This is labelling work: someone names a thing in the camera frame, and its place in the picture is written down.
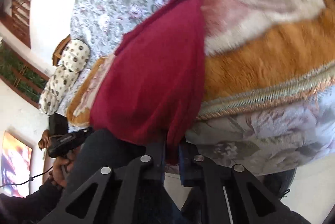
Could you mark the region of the left forearm dark sleeve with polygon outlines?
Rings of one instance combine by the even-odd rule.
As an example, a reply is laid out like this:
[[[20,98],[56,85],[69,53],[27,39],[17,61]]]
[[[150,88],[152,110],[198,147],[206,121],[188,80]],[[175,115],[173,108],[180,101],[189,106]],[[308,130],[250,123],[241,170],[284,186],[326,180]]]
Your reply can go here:
[[[38,223],[57,206],[63,189],[48,179],[27,197],[1,194],[1,223]]]

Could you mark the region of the person's left hand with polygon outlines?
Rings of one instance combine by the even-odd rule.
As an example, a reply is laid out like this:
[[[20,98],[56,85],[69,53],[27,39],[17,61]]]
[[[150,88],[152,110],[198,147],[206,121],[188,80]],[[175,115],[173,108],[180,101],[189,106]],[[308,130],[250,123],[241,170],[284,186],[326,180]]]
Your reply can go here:
[[[48,129],[42,133],[41,140],[38,142],[38,147],[40,150],[46,149],[49,144],[50,133]],[[73,169],[74,161],[77,157],[77,153],[80,148],[70,150],[66,157],[56,157],[53,163],[53,169],[49,173],[49,180],[54,186],[59,186],[62,188],[66,187],[66,176],[65,174],[70,173]]]

